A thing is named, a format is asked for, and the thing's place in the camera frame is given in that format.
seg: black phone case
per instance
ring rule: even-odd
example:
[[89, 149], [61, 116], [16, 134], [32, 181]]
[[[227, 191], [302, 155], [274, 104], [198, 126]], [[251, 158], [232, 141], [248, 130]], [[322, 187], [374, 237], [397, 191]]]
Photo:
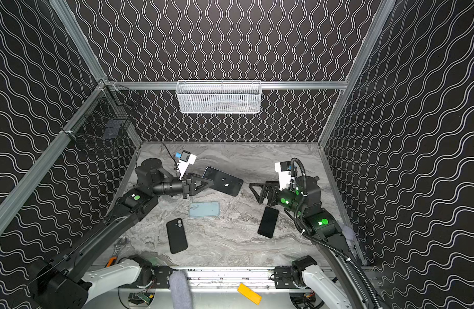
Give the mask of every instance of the black phone case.
[[167, 222], [167, 235], [168, 245], [172, 254], [187, 249], [186, 231], [184, 230], [184, 223], [181, 218]]
[[258, 234], [267, 238], [273, 238], [273, 232], [278, 219], [278, 209], [266, 206], [261, 223], [259, 223]]
[[208, 166], [206, 170], [204, 170], [203, 178], [213, 180], [213, 185], [210, 188], [232, 196], [239, 194], [240, 188], [244, 183], [242, 179], [211, 166]]

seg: light blue phone case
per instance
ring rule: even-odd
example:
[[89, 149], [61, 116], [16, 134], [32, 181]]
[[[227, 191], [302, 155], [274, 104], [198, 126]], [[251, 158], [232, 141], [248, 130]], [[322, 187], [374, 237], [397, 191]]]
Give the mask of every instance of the light blue phone case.
[[219, 202], [191, 203], [189, 205], [189, 216], [191, 218], [215, 217], [220, 214]]

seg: gray cloth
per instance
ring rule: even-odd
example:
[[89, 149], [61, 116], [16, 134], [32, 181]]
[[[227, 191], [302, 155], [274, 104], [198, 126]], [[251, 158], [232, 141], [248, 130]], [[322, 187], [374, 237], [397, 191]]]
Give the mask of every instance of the gray cloth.
[[168, 281], [174, 309], [192, 309], [192, 296], [186, 273], [181, 270], [174, 271]]

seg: metal basket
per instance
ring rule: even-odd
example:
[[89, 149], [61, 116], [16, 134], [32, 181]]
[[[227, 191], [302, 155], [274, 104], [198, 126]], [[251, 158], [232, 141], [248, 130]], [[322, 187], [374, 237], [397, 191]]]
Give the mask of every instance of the metal basket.
[[133, 112], [141, 95], [129, 88], [108, 85], [103, 94], [91, 104], [67, 135], [76, 148], [87, 154], [112, 154], [121, 139], [127, 137]]
[[261, 111], [261, 81], [178, 81], [180, 111], [186, 114], [256, 114]]

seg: marble tabletop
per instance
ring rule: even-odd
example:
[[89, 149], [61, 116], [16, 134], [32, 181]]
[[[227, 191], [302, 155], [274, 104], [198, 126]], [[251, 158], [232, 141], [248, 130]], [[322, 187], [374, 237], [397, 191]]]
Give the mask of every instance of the marble tabletop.
[[[234, 197], [213, 189], [182, 199], [182, 196], [161, 196], [159, 204], [138, 224], [125, 232], [130, 244], [121, 256], [141, 254], [153, 264], [162, 265], [290, 265], [296, 258], [310, 255], [320, 265], [327, 265], [319, 251], [296, 231], [292, 220], [281, 207], [272, 239], [257, 233], [264, 204], [259, 204], [249, 189], [249, 183], [277, 181], [274, 163], [296, 157], [302, 161], [308, 176], [319, 176], [322, 206], [341, 222], [318, 148], [315, 144], [227, 144], [227, 143], [169, 143], [172, 153], [186, 150], [197, 155], [195, 164], [187, 172], [203, 175], [212, 166], [244, 180], [239, 194]], [[159, 158], [166, 170], [173, 172], [174, 163], [159, 143], [142, 146], [138, 164], [147, 158]], [[137, 181], [133, 173], [127, 189]], [[220, 202], [220, 215], [190, 218], [191, 202]], [[171, 254], [166, 222], [182, 218], [187, 250]], [[107, 250], [99, 260], [108, 260]]]

